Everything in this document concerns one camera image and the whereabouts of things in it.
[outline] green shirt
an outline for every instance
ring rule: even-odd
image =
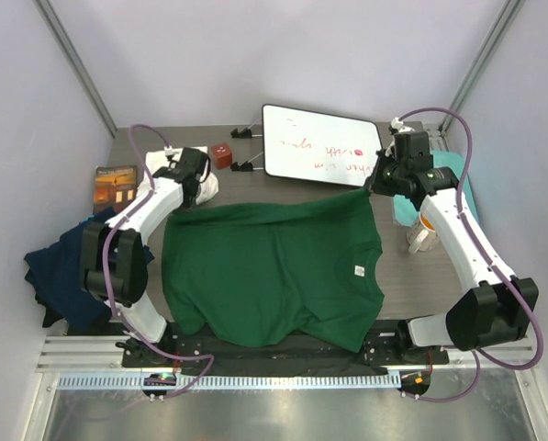
[[[300,330],[357,352],[384,300],[381,253],[363,188],[299,205],[174,212],[163,292],[186,334],[207,322],[221,340],[256,347]]]

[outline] white wall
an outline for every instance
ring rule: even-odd
[[[539,286],[548,379],[548,0],[525,2],[462,113],[475,135],[470,177],[486,234]],[[451,140],[464,151],[459,127]]]
[[[448,106],[504,1],[52,3],[118,126],[172,126]]]
[[[92,209],[109,143],[33,3],[0,1],[0,440],[22,436],[43,344],[23,256]]]

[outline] gray tabletop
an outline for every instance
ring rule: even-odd
[[[390,142],[387,123],[377,123],[382,143]],[[263,149],[262,139],[233,140],[229,133],[234,126],[168,127],[161,132],[173,147],[214,145],[227,142],[233,151],[233,160],[240,163]],[[162,141],[153,133],[138,130],[136,140],[143,153],[162,150]],[[127,129],[120,129],[115,138],[108,165],[136,164]],[[263,159],[254,161],[255,166]],[[263,171],[250,173],[231,172],[228,168],[213,169],[218,177],[219,191],[202,208],[240,202],[275,202],[296,204],[327,198],[348,191],[348,187],[324,183],[276,178]],[[384,253],[375,269],[375,276],[386,296],[380,312],[383,319],[403,319],[445,312],[461,297],[461,287],[453,264],[441,244],[432,251],[410,255],[406,228],[393,220],[392,198],[370,197],[377,230],[382,239]],[[172,316],[162,293],[162,241],[164,223],[151,235],[148,246],[155,255],[149,265],[150,279],[147,292],[157,310],[167,319]]]

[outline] mug handle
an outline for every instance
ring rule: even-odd
[[[408,252],[411,254],[415,254],[419,250],[420,245],[422,244],[422,241],[424,241],[428,235],[429,235],[428,230],[422,230],[421,232],[419,232],[419,234],[417,234],[417,237],[415,237],[414,241],[412,241],[412,243],[410,244],[410,247],[408,248]]]

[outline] metal corner post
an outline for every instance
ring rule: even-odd
[[[474,62],[472,62],[469,71],[465,75],[461,86],[457,90],[455,98],[449,106],[451,110],[455,112],[461,110],[523,4],[524,0],[506,0]],[[443,135],[447,133],[452,124],[453,118],[447,115],[441,123],[441,132]]]
[[[98,93],[98,90],[96,89],[96,86],[92,81],[90,74],[88,73],[84,66],[84,63],[80,59],[77,50],[74,48],[70,37],[63,28],[63,24],[55,13],[55,9],[53,9],[50,0],[33,0],[33,3],[43,16],[43,19],[47,23],[47,26],[50,28],[53,37],[57,40],[60,47],[62,48],[63,54],[65,55],[68,63],[72,66],[73,72],[75,73],[78,81],[84,88],[84,91],[88,95],[88,98],[90,98],[90,101],[92,102],[92,105],[98,113],[98,116],[100,117],[100,119],[102,119],[102,122],[106,126],[106,129],[110,133],[110,136],[114,138],[115,134],[117,133],[117,125],[110,116],[110,113],[108,112],[108,109],[106,108],[102,97]]]

